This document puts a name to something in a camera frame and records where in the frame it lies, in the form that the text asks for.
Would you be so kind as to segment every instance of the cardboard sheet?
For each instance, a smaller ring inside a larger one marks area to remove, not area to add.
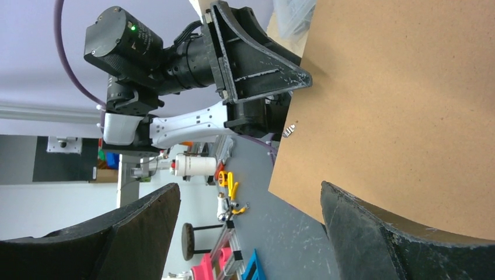
[[[319,0],[269,190],[322,221],[320,184],[495,240],[495,2]]]

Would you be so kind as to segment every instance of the gray table surface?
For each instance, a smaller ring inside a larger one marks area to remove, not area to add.
[[[322,225],[268,192],[273,167],[267,149],[238,136],[234,141],[226,170],[239,182],[238,201],[250,205],[234,219],[246,264],[256,249],[268,280],[339,279]]]

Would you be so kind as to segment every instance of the pink object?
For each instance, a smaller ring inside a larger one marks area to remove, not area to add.
[[[218,260],[218,264],[220,269],[222,270],[232,254],[232,250],[230,248],[222,248],[220,251],[220,257]],[[203,255],[201,259],[200,265],[196,265],[191,267],[191,271],[194,275],[194,280],[214,280],[213,277],[213,266],[211,263],[211,254],[206,253]]]
[[[220,269],[223,269],[225,264],[227,263],[227,260],[231,257],[232,255],[232,250],[227,247],[227,248],[222,248],[220,251],[220,258],[218,260],[218,264],[220,265]]]

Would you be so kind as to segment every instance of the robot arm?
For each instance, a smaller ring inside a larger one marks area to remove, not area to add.
[[[266,36],[250,8],[215,1],[203,22],[168,48],[118,6],[87,28],[84,59],[109,74],[104,149],[149,156],[204,136],[282,133],[288,105],[265,98],[312,84],[300,58]],[[201,34],[193,33],[198,27]],[[172,118],[149,115],[164,105],[162,95],[212,84],[222,103]]]

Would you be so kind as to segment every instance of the stool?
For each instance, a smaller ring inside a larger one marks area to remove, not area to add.
[[[195,250],[194,232],[196,230],[216,229],[221,227],[223,227],[223,225],[193,227],[193,225],[191,225],[190,223],[185,223],[182,226],[182,255],[184,257],[184,260],[188,261],[191,260],[195,254],[205,254],[211,251],[211,249]]]

